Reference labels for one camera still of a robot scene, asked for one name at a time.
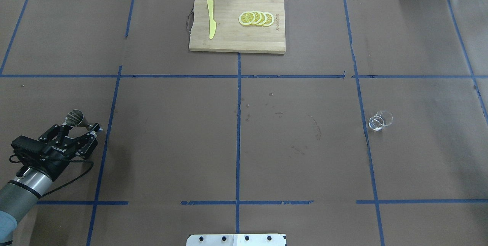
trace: yellow knife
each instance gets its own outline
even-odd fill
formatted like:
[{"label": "yellow knife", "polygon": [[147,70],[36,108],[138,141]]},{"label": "yellow knife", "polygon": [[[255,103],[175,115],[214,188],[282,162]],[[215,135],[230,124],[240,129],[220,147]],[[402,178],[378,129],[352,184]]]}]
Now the yellow knife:
[{"label": "yellow knife", "polygon": [[207,6],[209,7],[209,20],[210,20],[209,39],[213,39],[213,36],[215,35],[215,30],[217,29],[217,23],[213,19],[213,0],[207,0]]}]

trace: stacked lemon slices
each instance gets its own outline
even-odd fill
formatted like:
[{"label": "stacked lemon slices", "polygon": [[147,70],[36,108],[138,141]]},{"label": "stacked lemon slices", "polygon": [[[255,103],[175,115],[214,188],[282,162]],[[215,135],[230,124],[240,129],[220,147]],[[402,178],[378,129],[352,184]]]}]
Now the stacked lemon slices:
[{"label": "stacked lemon slices", "polygon": [[239,23],[243,26],[255,25],[269,27],[274,23],[274,15],[257,10],[245,11],[239,16]]}]

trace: glass cup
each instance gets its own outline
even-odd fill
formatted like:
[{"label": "glass cup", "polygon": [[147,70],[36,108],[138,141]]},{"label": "glass cup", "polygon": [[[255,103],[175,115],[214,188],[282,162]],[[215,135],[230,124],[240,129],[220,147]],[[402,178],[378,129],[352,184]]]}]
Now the glass cup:
[{"label": "glass cup", "polygon": [[390,126],[392,122],[392,114],[390,114],[388,111],[379,111],[369,119],[368,126],[373,131],[380,131],[383,130],[385,127]]}]

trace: cutting board handle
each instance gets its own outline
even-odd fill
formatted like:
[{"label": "cutting board handle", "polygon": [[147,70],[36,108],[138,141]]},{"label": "cutting board handle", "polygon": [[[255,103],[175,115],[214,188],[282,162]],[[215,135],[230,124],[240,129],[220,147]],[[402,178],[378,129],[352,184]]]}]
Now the cutting board handle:
[{"label": "cutting board handle", "polygon": [[[193,15],[193,20],[191,22],[191,27],[190,27],[190,16]],[[193,27],[193,21],[195,20],[195,15],[193,13],[193,8],[191,9],[190,13],[188,13],[188,18],[186,19],[186,29],[188,30],[188,33],[191,35],[191,28]]]}]

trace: gray table surface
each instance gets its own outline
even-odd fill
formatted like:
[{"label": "gray table surface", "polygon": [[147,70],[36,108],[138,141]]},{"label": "gray table surface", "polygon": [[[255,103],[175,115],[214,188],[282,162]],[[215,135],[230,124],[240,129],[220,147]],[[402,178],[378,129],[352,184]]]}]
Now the gray table surface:
[{"label": "gray table surface", "polygon": [[106,128],[14,245],[487,245],[487,0],[285,3],[257,55],[190,52],[193,0],[0,0],[0,180],[18,135]]}]

